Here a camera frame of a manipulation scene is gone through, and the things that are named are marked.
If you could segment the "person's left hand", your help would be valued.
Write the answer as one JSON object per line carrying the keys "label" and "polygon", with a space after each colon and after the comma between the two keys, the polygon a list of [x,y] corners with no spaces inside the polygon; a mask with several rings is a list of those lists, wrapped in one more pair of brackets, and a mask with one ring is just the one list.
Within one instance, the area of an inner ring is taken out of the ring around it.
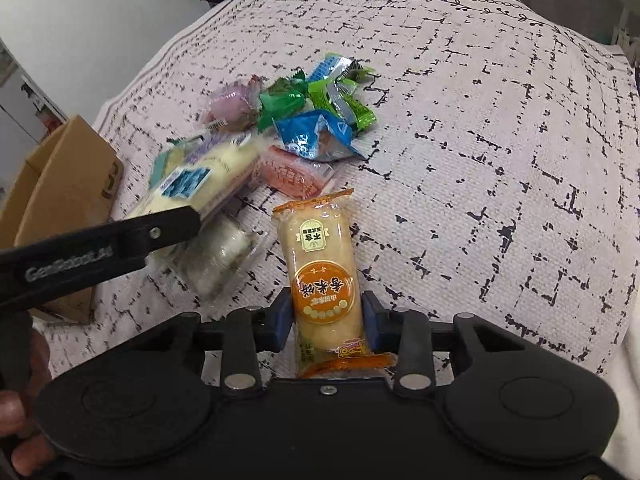
{"label": "person's left hand", "polygon": [[22,392],[1,391],[1,437],[14,434],[20,443],[11,455],[12,466],[18,474],[29,477],[56,459],[56,453],[37,430],[34,406],[40,391],[51,380],[49,345],[39,332],[32,330],[30,340],[30,376]]}

